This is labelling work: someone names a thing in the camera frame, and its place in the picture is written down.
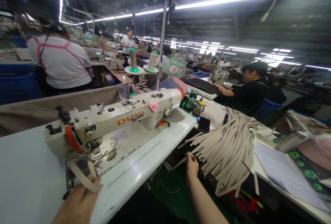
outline paper sheet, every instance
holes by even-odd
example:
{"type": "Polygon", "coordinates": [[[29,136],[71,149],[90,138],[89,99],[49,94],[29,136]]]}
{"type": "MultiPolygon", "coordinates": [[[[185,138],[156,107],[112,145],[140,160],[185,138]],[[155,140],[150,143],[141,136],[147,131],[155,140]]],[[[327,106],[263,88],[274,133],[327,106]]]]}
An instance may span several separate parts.
{"type": "Polygon", "coordinates": [[[331,212],[282,152],[258,144],[255,154],[273,186],[323,211],[331,212]]]}

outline green floor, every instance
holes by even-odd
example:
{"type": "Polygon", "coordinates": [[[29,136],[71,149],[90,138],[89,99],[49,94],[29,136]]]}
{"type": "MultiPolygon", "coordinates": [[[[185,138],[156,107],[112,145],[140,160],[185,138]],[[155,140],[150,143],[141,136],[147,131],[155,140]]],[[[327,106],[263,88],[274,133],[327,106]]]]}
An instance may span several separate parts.
{"type": "MultiPolygon", "coordinates": [[[[170,192],[175,192],[180,189],[177,193],[168,193],[161,185],[158,175],[154,176],[153,182],[150,183],[151,192],[153,195],[164,205],[168,207],[176,216],[186,219],[189,224],[198,224],[198,220],[195,217],[193,205],[190,199],[189,190],[185,179],[185,164],[180,165],[170,174],[164,166],[160,171],[160,178],[164,187],[170,192]]],[[[216,196],[206,188],[213,201],[216,203],[219,210],[223,213],[229,223],[234,223],[233,216],[224,208],[224,206],[217,200],[216,196]]]]}

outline green fan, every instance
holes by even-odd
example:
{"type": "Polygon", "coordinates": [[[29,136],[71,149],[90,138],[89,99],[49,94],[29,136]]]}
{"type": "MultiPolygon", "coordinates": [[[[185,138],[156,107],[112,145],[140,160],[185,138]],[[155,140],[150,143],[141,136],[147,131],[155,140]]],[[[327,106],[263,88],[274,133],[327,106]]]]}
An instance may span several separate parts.
{"type": "Polygon", "coordinates": [[[162,68],[169,77],[181,78],[186,73],[186,61],[177,53],[170,54],[163,59],[162,68]]]}

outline smartphone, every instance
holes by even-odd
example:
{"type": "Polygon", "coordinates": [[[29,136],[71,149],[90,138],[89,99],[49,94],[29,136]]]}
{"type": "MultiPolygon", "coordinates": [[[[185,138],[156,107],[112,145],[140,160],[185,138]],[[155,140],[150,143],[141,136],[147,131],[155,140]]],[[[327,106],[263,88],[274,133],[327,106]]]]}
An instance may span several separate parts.
{"type": "Polygon", "coordinates": [[[210,120],[200,117],[198,130],[204,133],[209,133],[209,127],[210,127],[210,120]]]}

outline pink apron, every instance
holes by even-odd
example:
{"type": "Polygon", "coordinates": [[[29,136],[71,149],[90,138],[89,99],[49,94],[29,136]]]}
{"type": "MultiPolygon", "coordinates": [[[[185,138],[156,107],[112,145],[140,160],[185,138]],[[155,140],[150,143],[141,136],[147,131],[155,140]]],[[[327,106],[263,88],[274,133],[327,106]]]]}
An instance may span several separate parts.
{"type": "Polygon", "coordinates": [[[71,42],[70,41],[68,41],[67,43],[66,43],[66,45],[63,47],[63,46],[56,46],[56,45],[47,45],[47,44],[41,44],[41,43],[39,43],[39,41],[38,41],[38,39],[37,39],[37,37],[34,37],[34,40],[37,42],[37,44],[38,44],[38,48],[37,48],[37,56],[38,56],[38,59],[39,59],[39,63],[40,63],[40,66],[45,70],[45,72],[46,72],[46,68],[45,68],[45,66],[44,66],[44,63],[42,62],[42,60],[41,60],[41,52],[40,52],[40,48],[41,47],[52,47],[52,48],[57,48],[57,49],[63,49],[63,50],[67,50],[75,59],[77,59],[77,61],[83,66],[83,68],[84,68],[84,72],[83,73],[81,73],[81,74],[79,74],[79,75],[77,75],[77,76],[75,76],[75,77],[72,77],[72,78],[69,78],[69,79],[60,79],[60,78],[54,78],[54,77],[51,77],[50,75],[48,75],[47,74],[47,76],[49,76],[50,78],[52,78],[52,79],[54,79],[54,80],[61,80],[61,81],[69,81],[69,80],[71,80],[71,79],[74,79],[74,78],[76,78],[76,77],[79,77],[79,76],[81,76],[82,74],[84,74],[84,73],[87,73],[87,74],[89,74],[91,77],[95,77],[95,75],[93,75],[93,73],[91,73],[91,72],[89,72],[87,69],[86,69],[86,67],[84,66],[84,64],[82,63],[82,61],[72,52],[72,51],[70,51],[69,49],[68,49],[68,46],[71,44],[71,42]]]}

